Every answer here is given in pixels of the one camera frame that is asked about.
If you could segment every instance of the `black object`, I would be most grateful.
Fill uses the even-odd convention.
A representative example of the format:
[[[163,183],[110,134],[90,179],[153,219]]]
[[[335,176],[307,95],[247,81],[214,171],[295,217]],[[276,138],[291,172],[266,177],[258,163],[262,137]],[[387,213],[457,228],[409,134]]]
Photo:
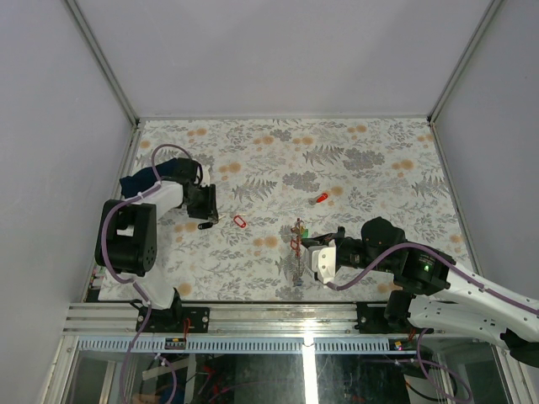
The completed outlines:
[[[167,177],[173,175],[174,170],[176,170],[178,165],[177,159],[173,158],[167,162],[163,162],[155,166],[157,173],[161,177]],[[155,174],[151,167],[143,168],[138,173],[120,178],[121,185],[121,194],[125,198],[132,198],[136,196],[139,192],[144,192],[147,189],[151,188],[155,184]]]
[[[304,238],[302,245],[307,248],[327,246],[333,240],[337,248],[335,272],[341,266],[365,268],[388,248],[407,241],[403,229],[377,217],[361,227],[360,240],[346,237],[344,227],[340,226],[336,233]],[[450,263],[456,263],[451,256],[429,248]],[[394,283],[415,295],[433,295],[450,287],[446,282],[449,269],[428,253],[415,248],[403,248],[394,252],[384,258],[375,270],[394,274]]]
[[[95,261],[105,266],[101,251],[101,231],[105,217],[120,200],[111,199],[104,203],[99,224],[98,240],[95,245]],[[132,227],[132,236],[120,235]],[[156,206],[151,204],[129,205],[117,211],[107,229],[107,250],[113,270],[144,276],[152,269],[157,256]]]
[[[139,319],[136,322],[138,331],[146,318],[146,306],[134,306],[138,309]],[[178,292],[174,292],[173,303],[166,310],[152,309],[152,314],[144,328],[144,332],[177,332],[183,335],[184,320],[190,320],[189,334],[207,333],[210,325],[209,307],[183,307]]]
[[[389,295],[384,318],[396,332],[409,332],[413,327],[408,321],[408,309],[414,297],[403,290],[394,290]]]
[[[215,184],[198,188],[190,185],[185,203],[187,204],[187,214],[189,217],[212,221],[213,223],[219,221]]]
[[[539,368],[539,343],[528,343],[510,329],[501,334],[500,337],[507,344],[513,358],[523,364]]]
[[[211,229],[213,227],[213,223],[210,221],[207,221],[205,223],[200,223],[198,227],[199,227],[199,230]]]
[[[190,158],[173,158],[156,166],[157,172],[163,181],[172,181],[182,185],[184,199],[179,208],[185,205],[187,214],[194,219],[202,219],[217,223],[216,186],[201,187],[203,179],[202,166]],[[151,167],[143,168],[131,177],[120,179],[121,193],[126,198],[137,195],[151,188],[156,178]]]
[[[361,334],[409,333],[414,328],[408,321],[408,308],[413,296],[394,290],[387,302],[356,303],[356,330]]]

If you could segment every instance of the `table surface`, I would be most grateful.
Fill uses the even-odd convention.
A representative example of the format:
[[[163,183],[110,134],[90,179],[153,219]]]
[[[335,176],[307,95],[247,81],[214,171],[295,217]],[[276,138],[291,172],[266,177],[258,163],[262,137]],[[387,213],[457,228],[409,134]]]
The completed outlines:
[[[360,238],[377,216],[470,266],[455,208],[423,119],[149,120],[132,172],[150,165],[162,143],[186,147],[208,167],[217,189],[220,222],[171,210],[157,224],[157,261],[166,280],[186,300],[373,301],[396,289],[390,274],[372,272],[342,292],[312,278],[302,255],[303,285],[294,286],[298,262],[290,247],[300,217],[309,236],[346,228]],[[163,150],[158,162],[178,156]],[[322,192],[329,198],[314,206]],[[241,229],[232,222],[241,215]],[[335,283],[358,270],[342,268]],[[130,285],[105,277],[100,300],[138,297]]]

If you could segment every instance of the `metal frame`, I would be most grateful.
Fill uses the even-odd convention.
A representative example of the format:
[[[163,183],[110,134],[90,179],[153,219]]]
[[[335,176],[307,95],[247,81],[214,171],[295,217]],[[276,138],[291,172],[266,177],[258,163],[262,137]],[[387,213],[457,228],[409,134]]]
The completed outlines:
[[[88,21],[84,17],[83,11],[78,5],[77,0],[62,0],[62,2],[66,6],[68,12],[71,14],[73,22],[79,29],[83,40],[86,42],[86,45],[88,45],[88,48],[92,53],[99,70],[103,73],[104,80],[107,82],[107,84],[109,84],[112,94],[114,94],[116,100],[120,104],[120,107],[124,111],[125,117],[127,120],[129,120],[131,125],[136,126],[138,124],[139,117],[136,114],[136,111],[133,109],[131,102],[125,95],[115,73],[110,67],[110,64],[107,61],[101,46],[99,46],[99,43],[93,34],[90,25],[88,24]]]
[[[51,378],[41,403],[62,403],[67,397],[68,387],[74,373],[78,356],[78,337],[65,336],[60,341],[60,347],[52,364]]]
[[[505,0],[491,0],[490,4],[487,7],[487,10],[479,20],[478,26],[476,27],[475,31],[473,31],[472,37],[468,41],[466,48],[464,48],[464,51],[462,52],[458,63],[456,64],[455,68],[453,69],[453,72],[449,76],[449,80],[444,86],[444,89],[440,97],[436,101],[434,108],[432,109],[432,111],[430,111],[428,118],[429,121],[434,122],[438,119],[438,116],[440,116],[441,110],[444,108],[444,105],[449,96],[451,95],[453,88],[461,77],[462,72],[464,72],[464,69],[466,68],[468,62],[472,58],[472,55],[477,49],[479,42],[483,38],[485,31],[487,30],[490,23],[492,23],[494,17],[496,17],[498,11],[504,3]]]
[[[138,127],[140,118],[136,111],[133,109],[129,99],[125,95],[116,75],[114,74],[109,62],[107,61],[88,21],[83,15],[83,11],[77,3],[77,0],[62,0],[65,4],[68,12],[71,14],[77,28],[79,29],[83,39],[88,45],[94,60],[99,66],[105,81],[109,84],[111,91],[116,97],[123,109],[125,117],[133,125],[131,132],[131,140],[128,147],[125,149],[125,154],[122,158],[122,165],[118,173],[117,178],[123,177],[131,170],[133,160],[136,155],[136,150],[141,136],[141,130],[143,125]],[[493,21],[497,12],[504,4],[504,0],[492,0],[488,5],[483,17],[478,23],[472,38],[468,41],[466,49],[463,51],[455,69],[453,70],[449,80],[447,81],[442,94],[437,100],[435,107],[428,115],[428,121],[431,125],[431,130],[435,136],[436,149],[439,153],[440,161],[444,174],[448,181],[448,186],[451,193],[451,198],[456,207],[457,216],[467,239],[467,247],[470,252],[472,264],[474,268],[481,274],[482,271],[478,265],[476,259],[476,250],[470,237],[469,227],[467,221],[462,214],[461,203],[458,199],[456,191],[453,187],[451,180],[451,174],[447,169],[447,160],[441,147],[438,135],[436,133],[435,122],[439,117],[441,110],[443,109],[447,99],[451,96],[453,88],[459,81],[463,71],[465,70],[473,52],[477,49],[478,43],[482,39],[486,29]],[[218,119],[221,117],[201,117],[204,119]],[[237,119],[252,119],[253,117],[237,117]],[[294,116],[277,117],[279,119],[293,119]],[[187,119],[186,117],[174,117],[174,116],[156,116],[148,118],[151,120],[176,120]],[[120,188],[118,185],[115,187],[113,197],[117,197],[120,194]],[[88,290],[89,280],[93,272],[93,266],[90,270],[84,295]],[[196,302],[192,306],[199,306],[201,302]],[[196,352],[197,343],[217,344],[226,341],[230,341],[232,338],[237,340],[238,338],[268,338],[268,336],[275,336],[281,342],[286,340],[296,341],[301,338],[301,335],[311,335],[315,337],[314,342],[320,344],[323,343],[337,343],[343,344],[337,347],[338,350],[343,349],[346,351],[350,349],[350,344],[358,343],[362,341],[374,340],[375,343],[383,343],[387,341],[387,336],[358,336],[357,331],[353,328],[356,320],[355,305],[351,304],[321,304],[321,305],[307,305],[307,304],[256,304],[256,305],[226,305],[221,303],[209,303],[205,306],[211,307],[211,326],[207,336],[197,336],[191,338],[193,346],[188,346],[189,350]],[[45,389],[45,393],[42,397],[42,402],[54,402],[60,403],[67,398],[67,387],[71,383],[73,373],[75,370],[75,363],[77,362],[77,356],[80,352],[79,349],[91,348],[95,343],[94,348],[103,349],[103,344],[106,343],[118,343],[119,349],[115,352],[121,352],[125,349],[125,341],[130,340],[134,334],[134,326],[136,323],[136,311],[125,303],[103,303],[103,304],[85,304],[78,303],[73,304],[70,307],[66,326],[64,328],[64,336],[60,342],[56,359],[51,366],[51,378],[49,384]],[[426,336],[429,340],[436,340],[438,337],[451,338],[452,335],[443,333]],[[147,346],[154,347],[155,343],[161,343],[165,337],[171,337],[170,335],[143,335],[141,337],[142,345],[144,343]],[[392,338],[404,338],[404,335],[392,335]],[[499,369],[504,377],[504,383],[506,383],[507,390],[515,402],[532,402],[537,403],[536,393],[533,389],[528,389],[531,386],[530,377],[526,369],[520,365],[517,361],[507,356],[507,353],[499,348],[496,348],[498,353],[495,356]],[[189,360],[194,361],[195,355],[191,354]],[[109,363],[107,369],[107,375],[114,373],[115,363]],[[128,371],[128,380],[133,379],[134,369]],[[451,382],[447,380],[446,376],[442,373],[437,375],[436,379],[451,392]],[[194,380],[189,382],[191,384],[187,386],[189,390],[194,389]],[[102,391],[102,402],[106,396],[110,393],[109,387]]]

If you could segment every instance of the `red key tag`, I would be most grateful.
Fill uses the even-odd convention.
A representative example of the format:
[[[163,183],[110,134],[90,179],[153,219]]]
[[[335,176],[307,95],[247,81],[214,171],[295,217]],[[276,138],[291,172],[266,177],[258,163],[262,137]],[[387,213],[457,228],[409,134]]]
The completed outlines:
[[[236,223],[242,229],[247,227],[247,222],[240,215],[235,215],[233,220],[234,220],[234,223]]]

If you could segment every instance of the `glass panel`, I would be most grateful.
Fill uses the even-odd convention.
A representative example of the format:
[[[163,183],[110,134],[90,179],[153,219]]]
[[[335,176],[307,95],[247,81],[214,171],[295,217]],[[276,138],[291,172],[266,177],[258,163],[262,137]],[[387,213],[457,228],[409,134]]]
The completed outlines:
[[[472,388],[474,404],[510,403],[504,391],[491,347],[486,343],[453,339],[428,340],[424,358],[456,371]],[[312,367],[303,354],[164,354],[173,363],[178,389],[174,404],[424,404],[444,402],[423,377],[417,363],[395,364],[402,356],[318,354]],[[81,352],[72,378],[67,404],[121,404],[120,368],[124,354]],[[107,371],[110,393],[106,393]],[[441,372],[429,370],[444,386]],[[447,393],[464,399],[457,382],[444,386]],[[129,403],[162,404],[172,392],[172,374],[152,353],[131,355],[126,371],[125,395]]]

